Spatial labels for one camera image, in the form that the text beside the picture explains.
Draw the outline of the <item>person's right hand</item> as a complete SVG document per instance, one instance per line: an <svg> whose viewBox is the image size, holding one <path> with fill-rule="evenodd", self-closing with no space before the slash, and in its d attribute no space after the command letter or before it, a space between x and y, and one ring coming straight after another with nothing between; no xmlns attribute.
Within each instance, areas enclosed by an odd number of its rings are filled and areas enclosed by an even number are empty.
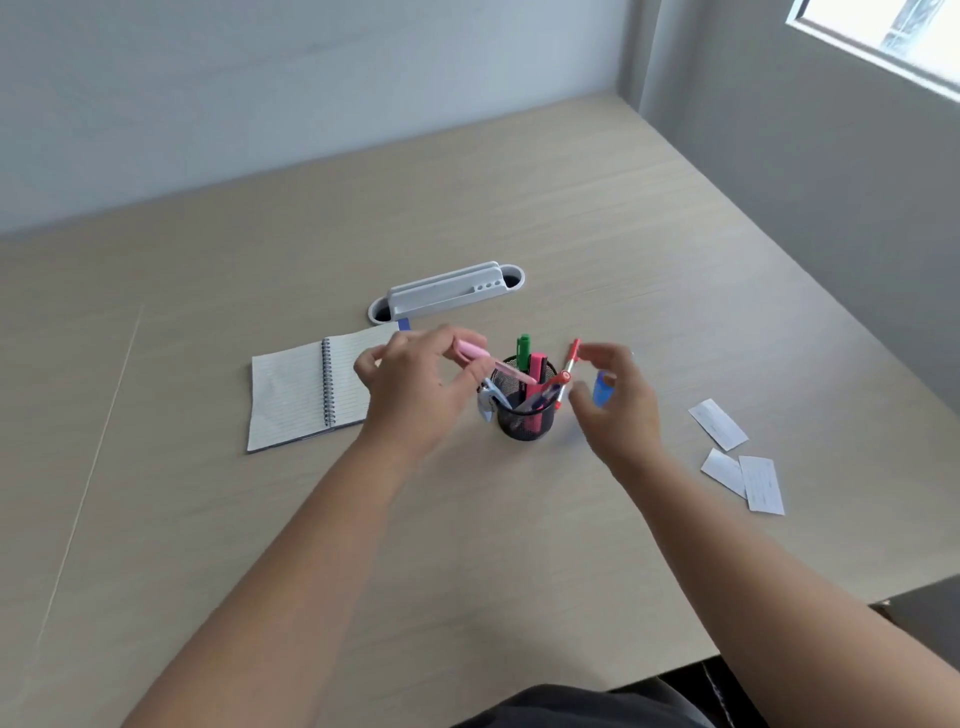
<svg viewBox="0 0 960 728"><path fill-rule="evenodd" d="M582 343L579 354L597 371L616 375L615 391L596 424L580 428L594 455L627 486L665 455L656 394L627 346Z"/></svg>

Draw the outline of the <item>person's left hand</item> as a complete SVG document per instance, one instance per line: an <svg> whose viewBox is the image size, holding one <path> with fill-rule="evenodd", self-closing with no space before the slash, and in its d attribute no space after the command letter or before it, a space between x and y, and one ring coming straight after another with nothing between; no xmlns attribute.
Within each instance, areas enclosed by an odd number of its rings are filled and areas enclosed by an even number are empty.
<svg viewBox="0 0 960 728"><path fill-rule="evenodd" d="M414 467L442 442L466 408L449 404L448 383L468 365L494 365L491 358L460 358L455 338L488 346L484 334L446 323L400 331L360 354L354 372L366 386L369 404L354 450L400 470Z"/></svg>

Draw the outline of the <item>pink pen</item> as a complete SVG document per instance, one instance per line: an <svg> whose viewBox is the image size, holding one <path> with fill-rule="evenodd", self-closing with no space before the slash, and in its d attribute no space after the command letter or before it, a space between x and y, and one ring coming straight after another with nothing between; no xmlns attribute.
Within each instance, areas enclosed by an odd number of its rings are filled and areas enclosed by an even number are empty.
<svg viewBox="0 0 960 728"><path fill-rule="evenodd" d="M512 365L507 364L505 361L501 361L492 357L492 355L482 346L477 346L472 342L455 338L453 342L453 349L456 355L463 360L473 362L474 360L478 359L490 358L493 362L494 370L498 371L499 373L509 376L525 385L538 384L538 381L534 377Z"/></svg>

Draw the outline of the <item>person's left forearm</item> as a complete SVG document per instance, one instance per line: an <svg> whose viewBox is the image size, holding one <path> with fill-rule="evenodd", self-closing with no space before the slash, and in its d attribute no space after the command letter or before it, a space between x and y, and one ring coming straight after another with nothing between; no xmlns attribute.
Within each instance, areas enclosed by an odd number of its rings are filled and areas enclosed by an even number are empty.
<svg viewBox="0 0 960 728"><path fill-rule="evenodd" d="M391 504L424 458L359 436L122 728L311 728Z"/></svg>

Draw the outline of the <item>person's right forearm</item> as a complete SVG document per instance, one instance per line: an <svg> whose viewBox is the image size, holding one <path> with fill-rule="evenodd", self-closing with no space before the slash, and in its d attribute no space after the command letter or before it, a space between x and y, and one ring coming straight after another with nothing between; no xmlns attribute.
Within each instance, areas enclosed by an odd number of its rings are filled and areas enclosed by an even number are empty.
<svg viewBox="0 0 960 728"><path fill-rule="evenodd" d="M960 672L917 639L663 451L604 462L771 728L960 728Z"/></svg>

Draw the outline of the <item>red pen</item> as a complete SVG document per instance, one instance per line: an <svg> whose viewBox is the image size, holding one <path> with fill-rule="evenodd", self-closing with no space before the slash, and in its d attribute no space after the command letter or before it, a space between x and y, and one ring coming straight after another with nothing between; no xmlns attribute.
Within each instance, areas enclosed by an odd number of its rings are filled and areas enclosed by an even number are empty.
<svg viewBox="0 0 960 728"><path fill-rule="evenodd" d="M569 390L570 383L572 381L572 372L576 362L579 360L579 351L581 347L582 340L580 338L575 338L570 344L566 360L563 366L562 371L566 374L565 383L562 385L558 392L558 396L555 400L554 408L560 409L564 401L565 394Z"/></svg>

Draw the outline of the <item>dark blue pen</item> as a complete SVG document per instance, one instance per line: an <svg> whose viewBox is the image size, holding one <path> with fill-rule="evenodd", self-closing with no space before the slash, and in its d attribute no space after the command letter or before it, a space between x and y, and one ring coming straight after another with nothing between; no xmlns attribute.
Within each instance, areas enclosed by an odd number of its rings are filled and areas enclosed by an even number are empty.
<svg viewBox="0 0 960 728"><path fill-rule="evenodd" d="M534 394L524 399L513 410L524 415L538 414L551 406L566 386L567 382L565 380L555 377L544 383Z"/></svg>

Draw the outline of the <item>pink highlighter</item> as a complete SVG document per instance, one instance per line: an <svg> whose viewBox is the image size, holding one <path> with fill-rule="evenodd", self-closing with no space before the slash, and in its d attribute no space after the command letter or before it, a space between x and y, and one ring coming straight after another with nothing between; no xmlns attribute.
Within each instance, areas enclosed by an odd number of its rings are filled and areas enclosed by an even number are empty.
<svg viewBox="0 0 960 728"><path fill-rule="evenodd" d="M525 391L526 400L536 393L549 379L548 371L545 369L546 355L540 352L531 353L529 376L537 380L535 385L527 385ZM543 417L541 414L528 415L524 418L524 428L530 440L537 439L541 435Z"/></svg>

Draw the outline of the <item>black mesh pen holder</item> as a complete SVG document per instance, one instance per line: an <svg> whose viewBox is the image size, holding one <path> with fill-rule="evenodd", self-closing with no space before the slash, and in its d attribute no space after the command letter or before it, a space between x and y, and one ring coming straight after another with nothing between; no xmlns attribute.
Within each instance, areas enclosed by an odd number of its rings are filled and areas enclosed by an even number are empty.
<svg viewBox="0 0 960 728"><path fill-rule="evenodd" d="M543 407L530 411L520 411L529 399L536 399L543 385L557 375L557 368L542 354L533 354L532 359L539 363L539 383L528 394L528 387L509 375L499 372L492 380L493 384L503 393L507 405L496 398L493 400L493 418L496 419L501 431L513 440L533 442L542 438L553 426L556 410L557 395L546 400Z"/></svg>

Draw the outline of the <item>white paper slip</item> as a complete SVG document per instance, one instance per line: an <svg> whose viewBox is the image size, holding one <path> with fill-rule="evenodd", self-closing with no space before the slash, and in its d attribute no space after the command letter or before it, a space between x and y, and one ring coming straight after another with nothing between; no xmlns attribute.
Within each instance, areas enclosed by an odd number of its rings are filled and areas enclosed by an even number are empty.
<svg viewBox="0 0 960 728"><path fill-rule="evenodd" d="M738 459L714 447L702 463L701 472L742 500L747 500L745 481Z"/></svg>
<svg viewBox="0 0 960 728"><path fill-rule="evenodd" d="M741 455L738 460L749 510L753 513L785 516L774 461L749 455Z"/></svg>
<svg viewBox="0 0 960 728"><path fill-rule="evenodd" d="M690 407L688 413L724 453L749 441L744 430L712 398Z"/></svg>

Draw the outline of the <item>spiral lined notebook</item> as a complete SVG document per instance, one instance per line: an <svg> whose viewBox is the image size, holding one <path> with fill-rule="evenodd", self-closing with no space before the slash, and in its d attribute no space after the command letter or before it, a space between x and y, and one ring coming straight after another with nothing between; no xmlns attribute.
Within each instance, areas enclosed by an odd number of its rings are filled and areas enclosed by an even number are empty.
<svg viewBox="0 0 960 728"><path fill-rule="evenodd" d="M389 322L252 358L246 452L363 423L370 394L354 362L398 332L398 323Z"/></svg>

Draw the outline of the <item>person's dark shorts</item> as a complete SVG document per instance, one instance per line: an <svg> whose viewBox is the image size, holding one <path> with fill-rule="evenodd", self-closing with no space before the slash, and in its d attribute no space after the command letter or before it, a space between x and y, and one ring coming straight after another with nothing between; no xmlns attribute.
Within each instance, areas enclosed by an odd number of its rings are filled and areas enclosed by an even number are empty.
<svg viewBox="0 0 960 728"><path fill-rule="evenodd" d="M769 728L722 657L611 690L541 684L451 728Z"/></svg>

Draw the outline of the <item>window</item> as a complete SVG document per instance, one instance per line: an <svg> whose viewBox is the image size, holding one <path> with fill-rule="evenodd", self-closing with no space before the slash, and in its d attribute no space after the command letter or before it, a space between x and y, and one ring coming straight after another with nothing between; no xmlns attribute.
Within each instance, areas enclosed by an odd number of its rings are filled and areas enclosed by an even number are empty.
<svg viewBox="0 0 960 728"><path fill-rule="evenodd" d="M786 24L960 104L960 0L793 0Z"/></svg>

